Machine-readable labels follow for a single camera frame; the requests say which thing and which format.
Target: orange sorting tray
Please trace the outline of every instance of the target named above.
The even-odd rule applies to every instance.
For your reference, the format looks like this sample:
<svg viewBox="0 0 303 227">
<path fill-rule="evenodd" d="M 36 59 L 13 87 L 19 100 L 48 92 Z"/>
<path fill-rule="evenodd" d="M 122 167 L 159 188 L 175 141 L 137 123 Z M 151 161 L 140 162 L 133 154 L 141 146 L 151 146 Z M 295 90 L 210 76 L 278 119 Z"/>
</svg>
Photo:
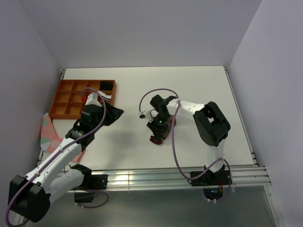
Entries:
<svg viewBox="0 0 303 227">
<path fill-rule="evenodd" d="M 111 95 L 110 104 L 114 105 L 116 82 L 114 80 L 86 80 L 86 79 L 62 79 L 59 82 L 53 104 L 49 112 L 51 119 L 79 119 L 85 103 L 81 101 L 81 90 L 85 87 L 92 87 L 99 90 L 100 82 L 106 81 L 113 84 L 113 89 L 102 90 L 107 95 Z M 84 92 L 87 97 L 91 91 Z"/>
</svg>

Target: white table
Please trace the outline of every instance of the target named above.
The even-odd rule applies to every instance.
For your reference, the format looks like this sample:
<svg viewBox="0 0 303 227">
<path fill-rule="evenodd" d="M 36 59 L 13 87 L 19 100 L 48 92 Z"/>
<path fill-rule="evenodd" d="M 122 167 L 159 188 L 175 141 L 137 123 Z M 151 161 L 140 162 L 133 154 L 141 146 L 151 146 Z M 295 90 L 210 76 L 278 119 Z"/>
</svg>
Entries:
<svg viewBox="0 0 303 227">
<path fill-rule="evenodd" d="M 116 80 L 115 107 L 125 112 L 110 127 L 102 127 L 87 147 L 80 164 L 93 170 L 170 168 L 176 164 L 171 137 L 162 146 L 149 141 L 152 132 L 146 120 L 139 119 L 141 97 L 155 88 L 175 90 L 182 100 L 206 104 L 214 101 L 229 121 L 231 130 L 225 143 L 224 157 L 232 166 L 253 165 L 239 113 L 223 67 L 150 67 L 67 69 L 64 79 Z M 143 101 L 143 110 L 151 109 L 151 98 L 169 92 L 155 92 Z M 56 132 L 64 138 L 74 120 L 53 120 Z M 206 145 L 193 121 L 177 118 L 175 142 L 178 160 L 183 167 L 203 166 Z"/>
</svg>

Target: white wall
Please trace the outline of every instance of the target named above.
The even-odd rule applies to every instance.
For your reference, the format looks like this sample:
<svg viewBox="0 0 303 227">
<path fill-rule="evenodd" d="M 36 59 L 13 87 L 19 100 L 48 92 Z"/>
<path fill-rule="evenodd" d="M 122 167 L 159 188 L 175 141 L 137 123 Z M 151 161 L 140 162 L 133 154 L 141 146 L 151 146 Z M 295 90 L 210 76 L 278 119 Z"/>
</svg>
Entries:
<svg viewBox="0 0 303 227">
<path fill-rule="evenodd" d="M 258 161 L 287 226 L 303 215 L 303 1 L 263 0 L 230 65 Z"/>
<path fill-rule="evenodd" d="M 62 68 L 228 66 L 261 0 L 20 0 Z"/>
<path fill-rule="evenodd" d="M 0 226 L 4 226 L 10 180 L 35 166 L 42 116 L 60 75 L 17 0 L 0 1 L 0 70 Z"/>
</svg>

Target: purple cable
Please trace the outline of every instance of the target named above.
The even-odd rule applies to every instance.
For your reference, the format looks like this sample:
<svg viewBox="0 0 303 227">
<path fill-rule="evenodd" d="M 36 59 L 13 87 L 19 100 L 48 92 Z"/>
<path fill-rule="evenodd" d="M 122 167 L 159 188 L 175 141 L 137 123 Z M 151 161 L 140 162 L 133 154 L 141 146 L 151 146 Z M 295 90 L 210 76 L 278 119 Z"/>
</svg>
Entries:
<svg viewBox="0 0 303 227">
<path fill-rule="evenodd" d="M 109 194 L 108 194 L 107 192 L 104 192 L 104 191 L 101 191 L 101 190 L 81 189 L 81 191 L 86 191 L 86 192 L 100 192 L 100 193 L 102 193 L 102 194 L 105 194 L 106 197 L 107 197 L 106 200 L 105 200 L 103 203 L 101 203 L 101 204 L 99 204 L 99 205 L 97 205 L 97 206 L 91 206 L 91 207 L 89 207 L 89 206 L 83 206 L 82 204 L 77 203 L 78 206 L 83 207 L 83 208 L 93 209 L 93 208 L 102 207 L 102 206 L 105 205 L 105 204 L 108 202 L 108 200 L 109 200 Z"/>
<path fill-rule="evenodd" d="M 71 146 L 72 144 L 78 142 L 79 140 L 82 140 L 83 138 L 89 136 L 90 134 L 94 133 L 95 131 L 97 131 L 101 126 L 102 126 L 102 123 L 105 119 L 105 116 L 106 116 L 106 102 L 104 100 L 104 98 L 102 97 L 102 95 L 94 88 L 92 87 L 85 87 L 82 91 L 81 91 L 81 96 L 83 96 L 83 92 L 84 90 L 92 90 L 93 92 L 95 92 L 102 100 L 102 103 L 103 103 L 103 107 L 104 107 L 104 112 L 103 112 L 103 117 L 100 121 L 100 123 L 90 132 L 80 136 L 79 138 L 77 138 L 76 140 L 68 143 L 67 145 L 65 145 L 61 150 L 59 150 L 57 153 L 54 154 L 54 156 L 48 160 L 48 162 L 46 162 L 39 170 L 38 170 L 38 174 L 35 174 L 31 179 L 28 180 L 28 182 L 26 182 L 26 184 L 21 187 L 17 193 L 14 195 L 14 197 L 12 198 L 12 200 L 9 202 L 9 205 L 8 205 L 8 208 L 6 210 L 6 213 L 5 213 L 5 222 L 7 224 L 7 226 L 9 227 L 21 227 L 23 225 L 25 225 L 29 220 L 27 219 L 26 221 L 24 221 L 22 224 L 19 224 L 19 225 L 13 225 L 9 222 L 9 211 L 12 207 L 12 205 L 14 204 L 14 202 L 16 201 L 17 197 L 22 193 L 22 191 L 30 184 L 32 183 L 33 180 L 35 180 L 41 173 L 43 170 L 45 170 L 65 149 L 67 149 L 69 146 Z M 109 199 L 109 195 L 104 192 L 104 194 L 106 194 L 108 196 L 107 200 L 102 203 L 100 206 L 103 206 Z"/>
<path fill-rule="evenodd" d="M 144 99 L 149 93 L 154 92 L 154 91 L 160 91 L 160 90 L 170 91 L 170 92 L 174 93 L 174 94 L 176 95 L 177 99 L 178 99 L 178 106 L 177 106 L 177 109 L 176 109 L 176 111 L 175 111 L 175 114 L 174 114 L 174 117 L 173 117 L 173 120 L 172 120 L 172 126 L 171 126 L 171 144 L 172 144 L 172 153 L 173 153 L 173 155 L 174 155 L 175 163 L 176 163 L 177 169 L 178 169 L 178 171 L 180 172 L 180 174 L 181 174 L 184 178 L 186 178 L 186 179 L 188 179 L 188 180 L 196 180 L 196 179 L 200 178 L 201 176 L 203 176 L 203 175 L 204 175 L 204 174 L 205 174 L 205 173 L 206 173 L 214 164 L 216 164 L 217 162 L 223 160 L 223 161 L 226 163 L 226 165 L 227 165 L 227 167 L 228 167 L 228 171 L 229 171 L 229 184 L 228 184 L 228 188 L 227 188 L 226 193 L 224 193 L 224 195 L 223 195 L 220 199 L 217 200 L 217 201 L 220 201 L 220 200 L 225 196 L 225 194 L 227 194 L 227 193 L 229 192 L 230 187 L 231 187 L 231 184 L 232 184 L 231 168 L 230 168 L 228 162 L 227 162 L 224 158 L 219 158 L 219 159 L 215 160 L 208 168 L 206 168 L 202 173 L 200 173 L 198 176 L 195 176 L 195 177 L 188 177 L 188 176 L 186 176 L 185 173 L 182 171 L 180 165 L 179 165 L 179 162 L 178 162 L 178 159 L 177 159 L 177 155 L 176 155 L 176 148 L 175 148 L 175 130 L 174 130 L 174 128 L 175 128 L 175 122 L 176 122 L 176 117 L 177 117 L 178 111 L 179 111 L 179 109 L 180 109 L 180 107 L 181 107 L 181 103 L 180 103 L 178 94 L 177 94 L 175 91 L 173 91 L 173 90 L 171 90 L 171 89 L 168 89 L 168 88 L 158 88 L 158 89 L 151 90 L 151 91 L 147 92 L 145 95 L 143 95 L 143 97 L 141 98 L 140 103 L 139 103 L 139 111 L 141 111 L 141 104 L 142 104 L 143 99 Z"/>
</svg>

